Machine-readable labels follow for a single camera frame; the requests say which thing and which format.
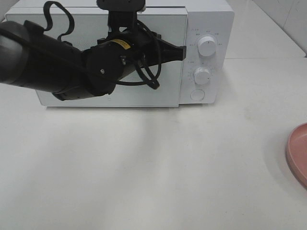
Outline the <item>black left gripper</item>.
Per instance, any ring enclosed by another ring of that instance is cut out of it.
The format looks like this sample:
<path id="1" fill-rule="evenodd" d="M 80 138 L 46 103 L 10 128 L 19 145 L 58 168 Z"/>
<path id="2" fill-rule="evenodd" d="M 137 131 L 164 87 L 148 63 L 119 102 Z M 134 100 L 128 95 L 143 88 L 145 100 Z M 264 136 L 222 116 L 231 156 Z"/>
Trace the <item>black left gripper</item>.
<path id="1" fill-rule="evenodd" d="M 119 58 L 125 67 L 136 63 L 144 69 L 155 65 L 161 69 L 162 63 L 183 61 L 187 50 L 186 46 L 176 46 L 162 40 L 160 35 L 146 26 L 110 32 L 107 37 L 97 40 L 97 46 Z"/>

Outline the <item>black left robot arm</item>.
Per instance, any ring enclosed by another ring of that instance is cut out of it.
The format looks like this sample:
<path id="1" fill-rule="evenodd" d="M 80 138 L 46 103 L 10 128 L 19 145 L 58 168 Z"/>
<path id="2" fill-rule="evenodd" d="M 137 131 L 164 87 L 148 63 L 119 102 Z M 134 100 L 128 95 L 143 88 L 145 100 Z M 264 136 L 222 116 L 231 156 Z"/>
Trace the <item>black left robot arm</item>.
<path id="1" fill-rule="evenodd" d="M 182 61 L 186 47 L 161 39 L 142 22 L 79 50 L 25 21 L 0 25 L 0 81 L 51 93 L 61 101 L 100 97 L 115 87 L 159 87 L 161 66 Z"/>

